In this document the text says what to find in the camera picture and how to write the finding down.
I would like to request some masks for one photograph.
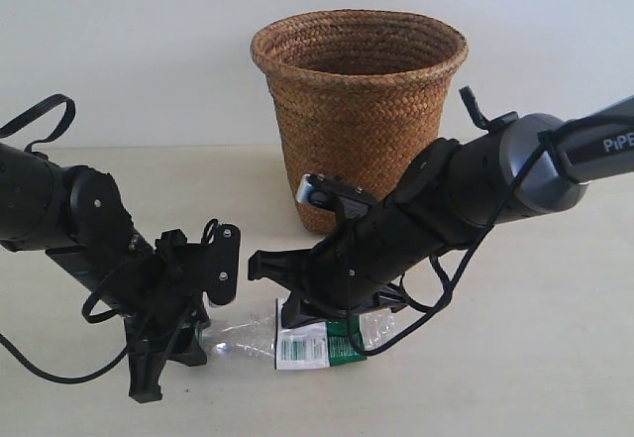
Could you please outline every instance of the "beige table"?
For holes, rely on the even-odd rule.
[[[283,293],[246,281],[256,249],[318,240],[299,224],[278,148],[68,150],[52,159],[112,172],[148,239],[174,227],[198,239],[211,217],[238,224],[238,298],[216,318]],[[138,405],[125,364],[64,386],[0,350],[0,435],[631,436],[633,201],[634,176],[614,178],[574,211],[497,228],[451,307],[361,364],[299,373],[246,358],[168,364],[163,401]],[[120,320],[87,325],[86,291],[43,253],[2,253],[0,274],[0,329],[44,369],[84,374],[123,346]],[[408,279],[417,296],[437,292],[427,264]],[[403,312],[397,324],[412,317]]]

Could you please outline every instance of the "barcode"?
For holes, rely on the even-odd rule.
[[[302,340],[282,339],[279,342],[279,358],[282,361],[316,361],[323,360],[326,340],[309,338]]]

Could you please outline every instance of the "wicker basket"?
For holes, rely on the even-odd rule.
[[[467,52],[455,29],[410,13],[321,11],[257,32],[251,54],[273,98],[291,192],[311,172],[383,198],[437,138]],[[297,208],[308,230],[333,229],[333,214]]]

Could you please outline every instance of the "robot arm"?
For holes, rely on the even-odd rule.
[[[74,103],[57,95],[10,122],[0,137],[61,102],[68,105],[60,123],[65,130]],[[234,299],[240,231],[214,220],[199,244],[172,230],[153,248],[135,229],[110,174],[85,165],[60,167],[33,153],[31,145],[20,151],[0,144],[0,244],[11,252],[45,251],[90,290],[82,308],[89,323],[121,315],[130,397],[161,399],[159,376],[167,360],[187,366],[207,361],[197,342],[199,329],[209,321],[202,296],[206,293],[214,306]],[[99,300],[110,309],[91,314]]]
[[[467,263],[495,224],[571,209],[592,179],[634,170],[634,97],[586,119],[511,112],[484,118],[461,90],[474,123],[486,133],[464,145],[438,139],[415,158],[381,201],[359,187],[306,175],[297,200],[336,213],[338,226],[312,249],[257,251],[249,279],[267,277],[290,290],[286,328],[410,305],[424,313],[397,339],[446,307]],[[466,251],[453,278],[439,257]],[[394,281],[429,258],[444,294],[415,302]],[[380,350],[360,350],[371,356]]]

